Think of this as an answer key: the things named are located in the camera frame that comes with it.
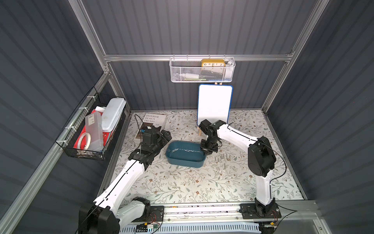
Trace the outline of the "teal plastic storage tray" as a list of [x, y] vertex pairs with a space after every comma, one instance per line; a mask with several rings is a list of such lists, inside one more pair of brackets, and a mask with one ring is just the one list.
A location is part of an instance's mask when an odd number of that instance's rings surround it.
[[193, 168], [202, 167], [206, 159], [200, 144], [188, 141], [173, 141], [168, 145], [165, 155], [170, 164]]

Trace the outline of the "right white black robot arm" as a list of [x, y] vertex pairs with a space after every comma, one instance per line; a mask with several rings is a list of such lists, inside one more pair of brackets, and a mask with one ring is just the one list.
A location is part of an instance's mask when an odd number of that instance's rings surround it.
[[232, 128], [224, 121], [211, 123], [203, 120], [199, 128], [206, 139], [201, 140], [200, 149], [205, 155], [218, 152], [218, 142], [226, 140], [247, 152], [247, 164], [256, 176], [256, 197], [254, 213], [258, 217], [271, 215], [278, 207], [271, 193], [271, 180], [275, 168], [276, 157], [268, 138], [254, 138]]

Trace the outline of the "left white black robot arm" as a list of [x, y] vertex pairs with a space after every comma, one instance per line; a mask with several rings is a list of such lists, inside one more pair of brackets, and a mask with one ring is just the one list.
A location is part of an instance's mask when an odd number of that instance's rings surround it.
[[169, 131], [159, 127], [146, 129], [141, 143], [131, 152], [126, 165], [115, 180], [91, 204], [81, 206], [76, 233], [118, 234], [121, 228], [134, 220], [147, 221], [151, 213], [148, 199], [136, 197], [128, 205], [120, 205], [133, 184], [171, 139]]

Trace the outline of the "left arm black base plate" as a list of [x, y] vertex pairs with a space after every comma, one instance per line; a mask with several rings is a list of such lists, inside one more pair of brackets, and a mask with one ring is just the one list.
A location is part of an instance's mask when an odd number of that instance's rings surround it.
[[131, 222], [161, 222], [164, 219], [165, 207], [164, 206], [150, 206], [145, 209], [143, 215]]

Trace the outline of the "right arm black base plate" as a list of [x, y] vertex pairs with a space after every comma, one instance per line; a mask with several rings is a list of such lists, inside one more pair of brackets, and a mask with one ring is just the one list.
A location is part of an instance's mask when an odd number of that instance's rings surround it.
[[242, 203], [240, 204], [239, 213], [243, 219], [268, 218], [279, 219], [282, 217], [279, 206], [275, 202], [268, 205], [261, 203]]

